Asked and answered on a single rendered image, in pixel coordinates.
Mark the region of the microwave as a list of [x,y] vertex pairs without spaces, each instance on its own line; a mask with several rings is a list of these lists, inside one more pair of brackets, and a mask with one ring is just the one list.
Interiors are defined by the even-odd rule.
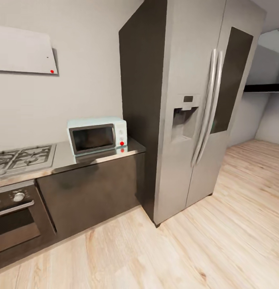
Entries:
[[126,121],[117,116],[67,120],[67,132],[74,156],[126,146],[126,129]]

